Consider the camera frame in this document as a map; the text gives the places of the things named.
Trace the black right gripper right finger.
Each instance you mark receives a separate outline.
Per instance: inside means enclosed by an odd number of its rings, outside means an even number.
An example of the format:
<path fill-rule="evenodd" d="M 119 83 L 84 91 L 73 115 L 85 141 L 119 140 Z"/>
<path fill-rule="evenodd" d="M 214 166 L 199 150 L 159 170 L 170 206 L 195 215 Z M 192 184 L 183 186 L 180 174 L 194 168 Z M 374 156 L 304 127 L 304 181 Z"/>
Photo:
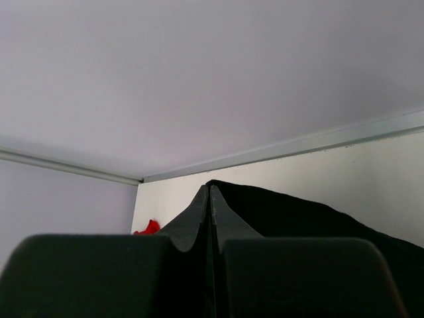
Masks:
<path fill-rule="evenodd" d="M 217 317 L 406 317 L 381 252 L 359 238 L 265 238 L 210 190 Z"/>

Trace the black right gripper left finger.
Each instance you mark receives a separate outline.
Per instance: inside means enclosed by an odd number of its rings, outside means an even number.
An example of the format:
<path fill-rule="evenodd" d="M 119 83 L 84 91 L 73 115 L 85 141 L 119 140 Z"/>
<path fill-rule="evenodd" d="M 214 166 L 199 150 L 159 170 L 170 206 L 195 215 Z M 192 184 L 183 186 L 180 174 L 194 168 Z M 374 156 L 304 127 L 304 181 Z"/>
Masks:
<path fill-rule="evenodd" d="M 207 206 L 153 235 L 33 235 L 1 274 L 2 317 L 206 317 Z"/>

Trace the black t shirt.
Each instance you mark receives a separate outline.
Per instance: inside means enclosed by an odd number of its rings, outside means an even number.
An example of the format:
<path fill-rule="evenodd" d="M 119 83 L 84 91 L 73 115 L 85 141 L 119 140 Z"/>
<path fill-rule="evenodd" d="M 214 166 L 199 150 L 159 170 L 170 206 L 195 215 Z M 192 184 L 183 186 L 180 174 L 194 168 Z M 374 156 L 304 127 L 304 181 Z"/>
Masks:
<path fill-rule="evenodd" d="M 249 185 L 211 180 L 228 206 L 264 237 L 355 237 L 386 259 L 410 317 L 423 316 L 423 248 L 363 225 L 328 205 Z"/>

